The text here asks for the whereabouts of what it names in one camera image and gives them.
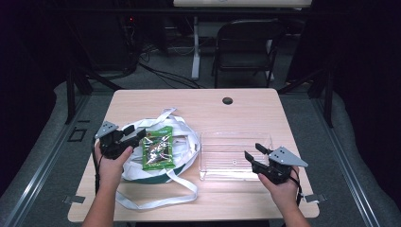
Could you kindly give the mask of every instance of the human arm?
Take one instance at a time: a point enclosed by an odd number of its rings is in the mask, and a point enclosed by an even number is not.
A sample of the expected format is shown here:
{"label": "human arm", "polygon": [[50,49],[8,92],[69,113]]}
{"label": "human arm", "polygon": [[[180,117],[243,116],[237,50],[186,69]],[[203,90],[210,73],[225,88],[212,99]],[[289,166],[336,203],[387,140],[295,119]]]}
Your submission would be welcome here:
{"label": "human arm", "polygon": [[[291,177],[298,179],[298,174],[294,171],[298,173],[299,168],[295,166],[294,170],[291,171]],[[276,185],[261,173],[258,174],[258,177],[262,184],[270,191],[271,197],[280,210],[280,213],[283,215],[287,227],[310,226],[297,205],[296,196],[298,185],[294,181],[288,180],[286,183]]]}
{"label": "human arm", "polygon": [[132,147],[128,147],[117,159],[107,159],[102,157],[99,144],[96,144],[95,155],[99,166],[100,184],[82,226],[113,226],[115,192],[121,181],[123,165],[131,153]]}

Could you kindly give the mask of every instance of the clear plastic box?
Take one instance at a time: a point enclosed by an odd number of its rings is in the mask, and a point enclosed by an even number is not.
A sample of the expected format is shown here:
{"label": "clear plastic box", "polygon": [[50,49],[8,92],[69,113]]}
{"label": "clear plastic box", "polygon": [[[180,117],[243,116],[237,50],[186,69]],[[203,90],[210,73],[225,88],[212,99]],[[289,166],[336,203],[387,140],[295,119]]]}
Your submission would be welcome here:
{"label": "clear plastic box", "polygon": [[251,163],[244,150],[255,161],[268,163],[268,157],[255,148],[255,143],[273,149],[268,133],[214,132],[200,135],[200,179],[202,181],[255,181]]}

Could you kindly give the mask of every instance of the bag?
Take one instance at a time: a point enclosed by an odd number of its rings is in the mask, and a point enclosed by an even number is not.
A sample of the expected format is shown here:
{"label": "bag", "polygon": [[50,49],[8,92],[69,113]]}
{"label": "bag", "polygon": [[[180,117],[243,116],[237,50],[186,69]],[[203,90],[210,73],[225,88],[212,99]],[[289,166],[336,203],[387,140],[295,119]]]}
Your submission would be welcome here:
{"label": "bag", "polygon": [[190,129],[183,118],[171,115],[175,108],[165,109],[157,119],[143,119],[131,123],[135,126],[136,131],[146,129],[148,131],[158,131],[165,126],[172,127],[172,155],[175,167],[171,169],[143,170],[142,158],[143,147],[135,148],[129,160],[124,164],[124,172],[122,177],[125,181],[134,183],[169,183],[175,181],[192,191],[192,195],[168,198],[160,201],[152,201],[146,204],[137,205],[128,200],[124,195],[117,191],[116,200],[127,209],[150,209],[167,204],[176,204],[188,201],[194,201],[198,196],[198,188],[191,182],[179,177],[181,173],[186,171],[195,162],[198,153],[201,150],[201,142],[197,134]]}

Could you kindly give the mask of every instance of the green package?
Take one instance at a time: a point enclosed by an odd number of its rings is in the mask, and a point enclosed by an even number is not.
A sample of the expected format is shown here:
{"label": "green package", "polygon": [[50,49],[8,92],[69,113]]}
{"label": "green package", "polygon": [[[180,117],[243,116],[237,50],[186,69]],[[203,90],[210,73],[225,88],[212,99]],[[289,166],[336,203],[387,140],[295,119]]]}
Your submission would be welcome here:
{"label": "green package", "polygon": [[147,136],[142,141],[144,170],[175,167],[172,152],[173,128],[171,126],[165,126],[157,131],[147,131]]}

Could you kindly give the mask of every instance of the table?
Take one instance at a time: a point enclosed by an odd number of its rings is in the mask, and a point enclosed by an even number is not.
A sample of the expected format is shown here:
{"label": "table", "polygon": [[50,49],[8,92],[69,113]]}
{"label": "table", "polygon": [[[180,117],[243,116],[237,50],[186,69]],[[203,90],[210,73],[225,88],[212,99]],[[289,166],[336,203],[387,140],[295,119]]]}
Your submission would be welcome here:
{"label": "table", "polygon": [[[225,97],[230,97],[233,103],[224,104],[222,99]],[[122,127],[143,118],[155,118],[162,109],[169,107],[177,108],[174,114],[183,117],[196,132],[268,132],[275,147],[285,146],[299,155],[279,96],[273,89],[120,90],[115,92],[105,120]],[[259,181],[201,181],[199,157],[181,177],[199,188],[195,201],[145,211],[128,210],[117,203],[114,220],[197,221],[282,217],[269,191]],[[303,168],[300,178],[304,192],[313,194]],[[148,199],[160,200],[188,194],[187,189],[177,183],[149,185],[122,182],[118,190],[139,204]],[[68,218],[73,222],[84,220],[95,197],[92,157],[88,160],[77,196],[85,197],[85,201],[83,204],[72,204]],[[302,201],[300,208],[307,218],[319,215],[316,203]]]}
{"label": "table", "polygon": [[[312,0],[174,0],[177,8],[309,8]],[[199,21],[194,17],[194,60],[192,79],[199,78]]]}

